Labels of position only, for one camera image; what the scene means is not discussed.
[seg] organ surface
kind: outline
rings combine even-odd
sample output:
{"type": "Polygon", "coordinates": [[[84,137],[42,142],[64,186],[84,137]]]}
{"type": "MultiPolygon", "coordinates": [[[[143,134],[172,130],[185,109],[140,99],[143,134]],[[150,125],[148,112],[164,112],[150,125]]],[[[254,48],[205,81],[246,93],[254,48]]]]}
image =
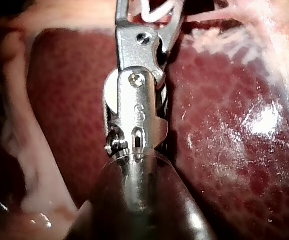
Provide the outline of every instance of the organ surface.
{"type": "MultiPolygon", "coordinates": [[[[0,239],[63,239],[108,160],[115,4],[36,0],[3,24],[1,142],[23,193],[0,239]]],[[[289,1],[190,4],[166,71],[169,158],[220,239],[289,240],[289,1]]]]}

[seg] screw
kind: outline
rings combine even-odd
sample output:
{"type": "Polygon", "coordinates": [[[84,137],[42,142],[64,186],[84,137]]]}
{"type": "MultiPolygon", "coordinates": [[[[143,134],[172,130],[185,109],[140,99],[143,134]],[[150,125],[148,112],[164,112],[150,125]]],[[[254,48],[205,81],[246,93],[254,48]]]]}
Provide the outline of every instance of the screw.
{"type": "Polygon", "coordinates": [[[136,36],[136,42],[139,45],[146,46],[150,43],[150,38],[152,35],[148,32],[140,33],[136,36]]]}
{"type": "Polygon", "coordinates": [[[145,82],[145,76],[141,73],[133,73],[129,77],[129,83],[134,88],[141,87],[145,82]]]}

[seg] small hole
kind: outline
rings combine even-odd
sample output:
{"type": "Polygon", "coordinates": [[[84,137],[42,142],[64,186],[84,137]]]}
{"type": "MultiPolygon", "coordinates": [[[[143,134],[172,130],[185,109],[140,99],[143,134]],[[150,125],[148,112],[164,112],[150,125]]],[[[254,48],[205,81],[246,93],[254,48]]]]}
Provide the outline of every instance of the small hole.
{"type": "Polygon", "coordinates": [[[136,148],[140,148],[141,147],[141,139],[138,136],[135,137],[135,147],[136,148]]]}
{"type": "Polygon", "coordinates": [[[136,41],[139,45],[145,46],[150,43],[150,38],[151,34],[145,32],[145,33],[140,33],[136,36],[136,41]]]}

